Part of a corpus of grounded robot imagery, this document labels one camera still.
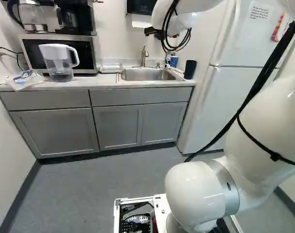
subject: kitchen sink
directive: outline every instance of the kitchen sink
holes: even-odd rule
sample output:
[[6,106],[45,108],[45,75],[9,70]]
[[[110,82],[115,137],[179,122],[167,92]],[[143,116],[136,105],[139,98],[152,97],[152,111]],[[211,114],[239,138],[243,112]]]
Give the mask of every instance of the kitchen sink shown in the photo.
[[121,73],[121,79],[125,81],[183,81],[177,75],[159,68],[126,68]]

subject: white refrigerator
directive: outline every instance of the white refrigerator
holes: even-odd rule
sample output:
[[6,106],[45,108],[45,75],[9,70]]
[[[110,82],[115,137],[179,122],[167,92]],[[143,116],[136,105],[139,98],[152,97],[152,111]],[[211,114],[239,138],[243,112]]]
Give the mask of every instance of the white refrigerator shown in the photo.
[[[188,46],[177,54],[180,69],[186,60],[198,62],[197,85],[177,142],[183,154],[204,147],[237,112],[290,22],[274,0],[228,0],[201,14]],[[208,150],[224,145],[222,137]]]

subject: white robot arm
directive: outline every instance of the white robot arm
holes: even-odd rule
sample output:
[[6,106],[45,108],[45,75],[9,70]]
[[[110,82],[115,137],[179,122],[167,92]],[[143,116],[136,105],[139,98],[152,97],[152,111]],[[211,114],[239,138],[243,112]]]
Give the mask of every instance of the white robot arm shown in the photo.
[[[180,0],[175,8],[177,16],[171,17],[168,34],[175,35],[183,30],[192,28],[200,16],[200,12],[207,11],[223,0]],[[153,9],[152,26],[161,30],[165,15],[175,0],[158,0]]]
[[[221,2],[177,1],[178,15],[169,19],[170,33],[191,27],[198,15],[192,12],[207,11]],[[277,1],[295,20],[295,0]],[[157,1],[154,28],[162,28],[174,2]],[[219,159],[170,169],[165,178],[171,209],[168,233],[208,232],[216,219],[260,205],[295,174],[295,75],[275,81],[249,102],[227,133],[225,153]]]

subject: floor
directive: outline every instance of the floor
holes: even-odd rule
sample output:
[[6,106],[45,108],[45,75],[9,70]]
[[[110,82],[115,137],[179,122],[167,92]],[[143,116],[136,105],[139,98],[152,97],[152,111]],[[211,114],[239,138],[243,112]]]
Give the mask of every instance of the floor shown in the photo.
[[[44,165],[10,233],[113,233],[114,199],[163,193],[166,172],[183,160],[166,148]],[[295,217],[274,195],[237,219],[244,233],[295,233]]]

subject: plastic bag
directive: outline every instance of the plastic bag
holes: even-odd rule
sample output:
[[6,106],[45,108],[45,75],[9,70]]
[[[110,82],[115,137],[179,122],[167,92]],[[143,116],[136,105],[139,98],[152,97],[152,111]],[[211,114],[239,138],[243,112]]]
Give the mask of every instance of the plastic bag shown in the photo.
[[5,79],[15,91],[20,91],[28,86],[42,83],[45,81],[45,77],[37,74],[33,70],[25,70],[20,76],[13,77],[8,75]]

